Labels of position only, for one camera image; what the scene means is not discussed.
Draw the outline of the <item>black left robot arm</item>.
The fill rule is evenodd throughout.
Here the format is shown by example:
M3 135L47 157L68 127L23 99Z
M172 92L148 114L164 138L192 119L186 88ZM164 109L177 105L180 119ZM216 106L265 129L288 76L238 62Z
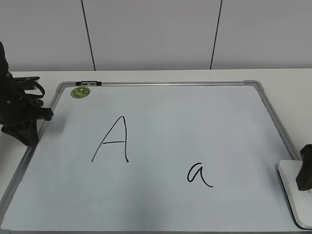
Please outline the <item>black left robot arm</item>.
M1 131L26 146L39 142L37 120L50 121L53 111L43 108L44 88L39 77L15 78L9 72L4 47L0 45L0 124Z

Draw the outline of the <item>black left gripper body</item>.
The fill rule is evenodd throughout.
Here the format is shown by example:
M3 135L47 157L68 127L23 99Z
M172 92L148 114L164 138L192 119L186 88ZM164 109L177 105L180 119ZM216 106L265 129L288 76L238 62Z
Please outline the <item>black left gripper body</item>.
M39 77L15 78L10 72L0 77L0 124L12 126L32 121L30 112L42 107L44 88Z

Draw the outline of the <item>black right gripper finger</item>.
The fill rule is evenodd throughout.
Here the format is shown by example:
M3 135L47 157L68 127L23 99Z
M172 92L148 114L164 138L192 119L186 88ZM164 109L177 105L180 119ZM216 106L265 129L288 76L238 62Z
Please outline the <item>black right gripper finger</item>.
M302 166L296 177L296 183L300 191L312 188L312 145L307 144L301 150Z

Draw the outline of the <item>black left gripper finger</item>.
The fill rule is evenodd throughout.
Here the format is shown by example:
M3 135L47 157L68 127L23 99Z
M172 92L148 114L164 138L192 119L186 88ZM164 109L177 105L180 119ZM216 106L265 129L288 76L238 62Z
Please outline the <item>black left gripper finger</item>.
M26 146L36 146L39 142L36 120L12 126L2 126L1 131Z
M44 119L45 121L50 121L53 115L51 108L36 107L30 112L30 117L32 119Z

